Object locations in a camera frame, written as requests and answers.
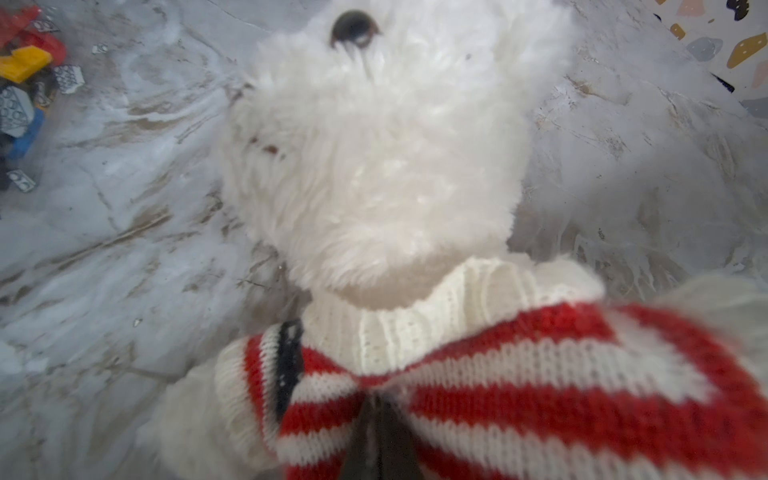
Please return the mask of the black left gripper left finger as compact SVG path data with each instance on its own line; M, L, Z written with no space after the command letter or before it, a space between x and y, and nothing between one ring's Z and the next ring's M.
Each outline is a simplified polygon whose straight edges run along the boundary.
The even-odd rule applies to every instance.
M378 400L366 399L355 421L354 430L339 474L339 480L378 478Z

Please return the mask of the bag of colourful small parts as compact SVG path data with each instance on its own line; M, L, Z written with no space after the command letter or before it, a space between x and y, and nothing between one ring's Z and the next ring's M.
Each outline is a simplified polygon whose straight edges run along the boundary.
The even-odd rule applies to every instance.
M61 24L34 1L1 3L1 189L23 193L36 182L20 163L39 136L59 94L84 84L69 64Z

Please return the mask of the red white striped knitted sweater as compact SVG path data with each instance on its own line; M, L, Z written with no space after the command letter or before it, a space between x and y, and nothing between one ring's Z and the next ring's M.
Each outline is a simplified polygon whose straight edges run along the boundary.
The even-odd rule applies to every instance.
M429 479L763 479L766 366L716 318L765 325L766 301L730 278L611 304L574 261L473 258L405 308L316 294L214 385L244 463L289 479L338 478L374 398Z

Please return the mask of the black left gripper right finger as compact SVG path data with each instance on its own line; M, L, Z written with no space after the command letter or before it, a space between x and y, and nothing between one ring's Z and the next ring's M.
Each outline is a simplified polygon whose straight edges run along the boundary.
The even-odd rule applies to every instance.
M394 404L377 399L378 478L424 480L411 432Z

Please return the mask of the white teddy bear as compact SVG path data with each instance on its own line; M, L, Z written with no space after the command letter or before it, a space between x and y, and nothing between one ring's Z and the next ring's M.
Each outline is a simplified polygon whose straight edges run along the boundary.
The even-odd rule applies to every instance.
M215 145L224 197L284 256L309 305L332 294L409 307L473 258L576 262L536 261L507 241L529 116L570 69L578 36L561 1L332 1L261 42L230 95ZM579 265L609 303L629 303ZM714 324L745 341L767 379L767 322ZM180 479L289 479L235 451L214 385L221 352L167 388L144 442Z

